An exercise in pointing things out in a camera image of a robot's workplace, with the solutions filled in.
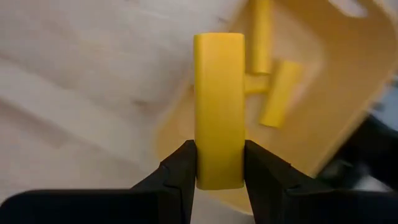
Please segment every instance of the yellow rectangular block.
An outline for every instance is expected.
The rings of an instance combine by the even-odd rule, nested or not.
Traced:
[[[271,9],[272,0],[250,0],[252,7],[252,42],[250,72],[270,74],[271,59]]]
[[[243,187],[244,36],[195,36],[197,187]]]
[[[301,76],[302,66],[295,62],[282,61],[272,75],[272,86],[263,107],[260,124],[280,127],[284,121],[286,108],[297,80]]]

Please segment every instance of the yellow peg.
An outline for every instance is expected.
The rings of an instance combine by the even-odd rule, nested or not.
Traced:
[[[295,62],[282,61],[272,75],[272,84],[263,107],[260,123],[280,127],[285,118],[287,105],[295,84],[302,74],[302,66]]]
[[[250,0],[252,7],[252,42],[250,73],[270,74],[272,0]]]

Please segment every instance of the clamp jaw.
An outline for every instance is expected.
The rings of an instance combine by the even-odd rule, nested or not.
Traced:
[[[131,189],[32,190],[7,199],[1,223],[190,223],[197,149],[186,141]],[[252,141],[244,179],[256,223],[397,223],[395,193],[335,190]]]

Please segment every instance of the black object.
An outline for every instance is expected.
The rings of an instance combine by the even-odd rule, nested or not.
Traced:
[[[398,190],[398,132],[369,115],[340,147],[318,179],[336,188],[352,188],[371,175]]]
[[[185,142],[129,190],[34,190],[7,199],[0,223],[190,223],[196,145]],[[334,190],[252,141],[244,178],[256,223],[397,223],[395,193]]]

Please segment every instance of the yellow plastic part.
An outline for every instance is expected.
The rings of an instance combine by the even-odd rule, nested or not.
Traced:
[[[244,92],[245,94],[265,93],[269,90],[269,77],[265,75],[245,75]]]
[[[270,74],[271,59],[271,9],[272,0],[251,0],[252,43],[251,69],[256,75]]]
[[[273,75],[273,82],[260,117],[260,124],[279,128],[285,118],[287,104],[297,80],[301,76],[302,66],[295,62],[282,61]]]
[[[243,187],[244,36],[199,34],[194,51],[197,187]]]

